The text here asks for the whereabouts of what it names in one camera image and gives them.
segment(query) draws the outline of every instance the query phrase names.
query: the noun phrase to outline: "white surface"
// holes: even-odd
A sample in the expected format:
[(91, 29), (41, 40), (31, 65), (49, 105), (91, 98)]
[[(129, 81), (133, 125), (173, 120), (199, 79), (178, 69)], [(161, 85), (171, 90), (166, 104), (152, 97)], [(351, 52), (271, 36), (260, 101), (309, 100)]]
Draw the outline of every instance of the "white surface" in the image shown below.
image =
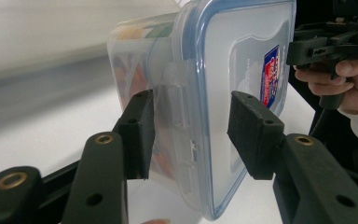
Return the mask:
[[(151, 9), (142, 2), (161, 3), (133, 2), (138, 2), (139, 10), (131, 9), (132, 16)], [(110, 64), (102, 53), (114, 22), (100, 22), (111, 20), (106, 17), (117, 6), (123, 11), (116, 13), (124, 18), (128, 2), (93, 1), (94, 7), (86, 7), (86, 1), (50, 3), (0, 1), (0, 77), (4, 77), (0, 79), (0, 171), (31, 165), (42, 175), (50, 174), (78, 160), (86, 140), (111, 130), (121, 114)], [(88, 37), (93, 32), (99, 37)], [(85, 39), (75, 40), (77, 36)], [(88, 60), (71, 63), (80, 59)], [(299, 112), (299, 98), (289, 89), (282, 114), (289, 133), (306, 133), (311, 121)], [(296, 113), (291, 114), (290, 106)], [(152, 180), (130, 181), (129, 203), (131, 224), (156, 217), (170, 218), (172, 224), (211, 223)], [(225, 214), (214, 223), (281, 223), (271, 182), (245, 177)]]

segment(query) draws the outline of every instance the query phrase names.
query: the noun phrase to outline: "red and blue label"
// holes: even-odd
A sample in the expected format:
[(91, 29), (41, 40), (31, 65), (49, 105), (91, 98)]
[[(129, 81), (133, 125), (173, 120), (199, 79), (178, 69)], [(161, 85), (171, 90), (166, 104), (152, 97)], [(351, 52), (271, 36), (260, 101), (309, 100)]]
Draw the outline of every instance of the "red and blue label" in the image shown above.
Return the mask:
[(270, 108), (275, 101), (279, 77), (279, 45), (264, 56), (260, 101)]

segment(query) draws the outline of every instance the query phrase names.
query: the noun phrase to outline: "plastic container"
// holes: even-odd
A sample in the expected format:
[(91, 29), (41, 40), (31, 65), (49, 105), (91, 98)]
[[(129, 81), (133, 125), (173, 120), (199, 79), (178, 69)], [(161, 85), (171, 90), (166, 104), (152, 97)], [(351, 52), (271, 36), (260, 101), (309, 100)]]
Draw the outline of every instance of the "plastic container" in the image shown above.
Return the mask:
[(154, 90), (152, 169), (210, 220), (222, 215), (246, 175), (227, 136), (231, 92), (251, 93), (281, 113), (295, 9), (296, 1), (201, 0), (111, 32), (122, 106), (136, 92)]

